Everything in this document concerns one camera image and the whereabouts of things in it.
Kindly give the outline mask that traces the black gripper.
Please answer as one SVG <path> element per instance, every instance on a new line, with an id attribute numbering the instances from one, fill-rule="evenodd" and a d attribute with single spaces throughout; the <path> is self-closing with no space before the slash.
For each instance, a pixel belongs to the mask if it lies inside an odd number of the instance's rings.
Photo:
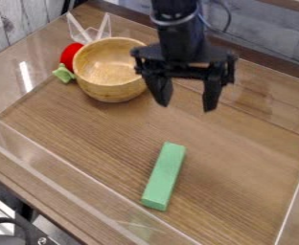
<path id="1" fill-rule="evenodd" d="M 167 60 L 159 43 L 131 49 L 135 72 L 143 76 L 156 103 L 168 107 L 173 88 L 172 78 L 200 79 L 204 82 L 201 95 L 203 111 L 216 109 L 223 85 L 235 81 L 238 55 L 222 46 L 203 44 L 191 60 Z"/>

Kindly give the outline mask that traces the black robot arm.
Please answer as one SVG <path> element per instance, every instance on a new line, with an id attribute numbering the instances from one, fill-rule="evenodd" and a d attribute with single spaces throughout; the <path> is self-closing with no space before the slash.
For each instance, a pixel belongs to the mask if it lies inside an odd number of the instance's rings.
<path id="1" fill-rule="evenodd" d="M 216 109 L 223 87 L 235 81 L 236 55 L 213 46 L 199 0 L 151 0 L 149 18 L 160 42 L 131 49 L 135 72 L 160 106 L 168 106 L 175 78 L 203 81 L 203 111 Z"/>

